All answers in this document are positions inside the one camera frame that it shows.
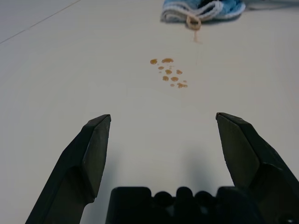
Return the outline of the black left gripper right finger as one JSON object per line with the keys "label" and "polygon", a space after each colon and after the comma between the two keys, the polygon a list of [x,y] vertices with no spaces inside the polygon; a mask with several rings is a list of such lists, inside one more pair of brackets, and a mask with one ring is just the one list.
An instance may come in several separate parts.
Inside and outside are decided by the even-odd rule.
{"label": "black left gripper right finger", "polygon": [[299,222],[299,181],[254,127],[216,114],[224,159],[234,185],[246,190],[268,224]]}

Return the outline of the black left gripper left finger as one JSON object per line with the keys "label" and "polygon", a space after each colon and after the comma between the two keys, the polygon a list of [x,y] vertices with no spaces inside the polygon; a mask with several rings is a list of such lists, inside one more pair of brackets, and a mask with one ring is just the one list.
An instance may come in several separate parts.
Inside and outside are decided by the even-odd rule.
{"label": "black left gripper left finger", "polygon": [[98,196],[107,157],[111,116],[85,124],[61,153],[28,219],[28,224],[78,224]]}

